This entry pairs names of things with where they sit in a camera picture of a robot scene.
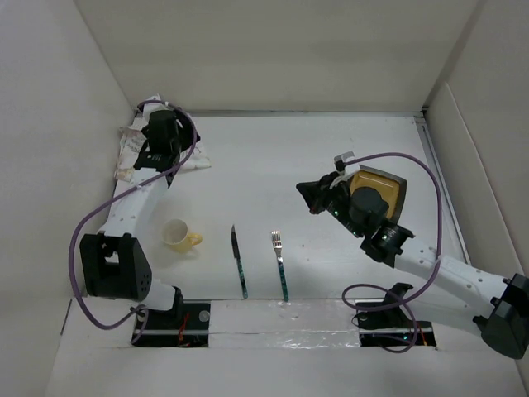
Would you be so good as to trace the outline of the square black yellow plate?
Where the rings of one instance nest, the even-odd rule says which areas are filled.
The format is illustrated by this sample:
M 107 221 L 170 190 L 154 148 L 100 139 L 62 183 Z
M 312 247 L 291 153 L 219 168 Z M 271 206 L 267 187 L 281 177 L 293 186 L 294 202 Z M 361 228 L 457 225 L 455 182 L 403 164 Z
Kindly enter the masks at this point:
M 404 178 L 361 165 L 346 185 L 350 189 L 348 213 L 353 223 L 366 227 L 383 218 L 398 222 L 407 192 Z

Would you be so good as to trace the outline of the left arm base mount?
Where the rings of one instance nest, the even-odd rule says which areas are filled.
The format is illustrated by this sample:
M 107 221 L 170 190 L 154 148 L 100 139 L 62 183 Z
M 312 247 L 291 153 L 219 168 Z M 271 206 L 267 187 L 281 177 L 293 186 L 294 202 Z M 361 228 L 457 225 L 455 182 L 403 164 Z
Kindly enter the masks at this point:
M 131 338 L 134 347 L 203 348 L 209 344 L 210 301 L 184 301 L 175 317 L 149 311 L 145 329 L 138 337 L 142 321 L 136 320 Z

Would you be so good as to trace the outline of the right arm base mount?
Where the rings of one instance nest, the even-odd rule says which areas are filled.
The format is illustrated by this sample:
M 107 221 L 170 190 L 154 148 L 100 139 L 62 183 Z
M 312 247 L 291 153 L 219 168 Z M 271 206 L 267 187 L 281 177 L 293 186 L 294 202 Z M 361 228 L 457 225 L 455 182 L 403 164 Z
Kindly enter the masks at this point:
M 405 283 L 395 284 L 390 291 L 399 298 L 412 289 Z M 389 304 L 394 298 L 386 294 L 383 299 L 360 299 L 355 304 L 362 309 Z M 361 347 L 382 347 L 389 350 L 402 350 L 412 345 L 414 327 L 404 308 L 398 307 L 389 311 L 366 312 L 356 311 L 351 322 L 359 329 Z M 414 346 L 436 347 L 436 339 L 430 322 L 417 320 L 417 339 Z

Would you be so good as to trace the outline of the patterned cloth placemat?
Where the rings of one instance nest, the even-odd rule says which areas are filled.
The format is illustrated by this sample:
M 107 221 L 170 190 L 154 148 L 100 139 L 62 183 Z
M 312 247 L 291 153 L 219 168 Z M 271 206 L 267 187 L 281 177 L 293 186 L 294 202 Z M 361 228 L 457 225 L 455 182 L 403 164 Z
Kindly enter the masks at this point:
M 121 127 L 120 153 L 117 159 L 117 167 L 114 173 L 116 180 L 131 182 L 133 166 L 138 159 L 141 147 L 145 144 L 145 135 L 141 129 L 146 127 L 149 116 L 153 111 L 169 110 L 168 102 L 163 101 L 156 94 L 148 98 L 149 103 L 142 110 L 137 110 L 133 122 L 128 127 Z M 198 142 L 191 157 L 181 167 L 183 171 L 202 170 L 210 168 L 211 162 L 203 143 Z

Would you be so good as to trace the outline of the yellow mug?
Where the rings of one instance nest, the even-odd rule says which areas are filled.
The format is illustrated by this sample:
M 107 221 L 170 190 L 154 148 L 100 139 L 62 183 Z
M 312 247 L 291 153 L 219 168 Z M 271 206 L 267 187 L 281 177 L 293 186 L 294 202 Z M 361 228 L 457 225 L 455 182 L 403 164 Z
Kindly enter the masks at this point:
M 173 251 L 187 254 L 195 246 L 203 242 L 203 236 L 190 232 L 188 224 L 181 219 L 172 219 L 162 228 L 162 241 Z

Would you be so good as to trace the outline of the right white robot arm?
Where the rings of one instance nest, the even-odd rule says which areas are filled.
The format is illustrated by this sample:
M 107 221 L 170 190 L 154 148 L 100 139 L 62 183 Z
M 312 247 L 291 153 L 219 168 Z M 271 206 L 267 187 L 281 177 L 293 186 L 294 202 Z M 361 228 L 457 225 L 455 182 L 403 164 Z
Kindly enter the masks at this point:
M 426 305 L 425 310 L 453 328 L 473 333 L 496 352 L 520 360 L 528 348 L 528 279 L 515 274 L 503 278 L 474 269 L 450 256 L 441 256 L 398 225 L 406 194 L 406 182 L 396 179 L 397 188 L 386 192 L 388 183 L 358 185 L 335 173 L 314 182 L 299 183 L 310 213 L 329 212 L 355 237 L 372 260 L 392 269 L 421 277 L 460 301 Z

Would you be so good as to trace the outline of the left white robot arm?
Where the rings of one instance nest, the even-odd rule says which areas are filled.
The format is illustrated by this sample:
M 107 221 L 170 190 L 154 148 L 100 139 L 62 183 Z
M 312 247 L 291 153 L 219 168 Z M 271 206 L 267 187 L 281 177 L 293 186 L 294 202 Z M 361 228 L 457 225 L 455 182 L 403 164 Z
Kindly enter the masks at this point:
M 130 182 L 108 204 L 107 221 L 77 246 L 88 295 L 137 302 L 175 328 L 183 321 L 182 293 L 154 278 L 139 235 L 200 136 L 190 116 L 171 107 L 153 111 L 142 133 L 145 142 Z

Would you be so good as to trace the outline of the fork with green handle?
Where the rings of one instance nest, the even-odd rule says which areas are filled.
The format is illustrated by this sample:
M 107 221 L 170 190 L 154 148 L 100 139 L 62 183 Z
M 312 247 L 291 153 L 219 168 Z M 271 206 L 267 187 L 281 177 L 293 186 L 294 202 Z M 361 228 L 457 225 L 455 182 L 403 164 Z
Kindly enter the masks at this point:
M 272 246 L 274 249 L 274 253 L 276 255 L 276 261 L 277 261 L 277 265 L 279 269 L 279 278 L 280 278 L 280 283 L 281 283 L 283 300 L 284 302 L 288 302 L 289 301 L 288 286 L 287 286 L 286 276 L 284 273 L 284 259 L 283 259 L 283 254 L 282 254 L 283 244 L 282 244 L 281 235 L 280 235 L 279 230 L 271 232 L 271 241 L 272 241 Z

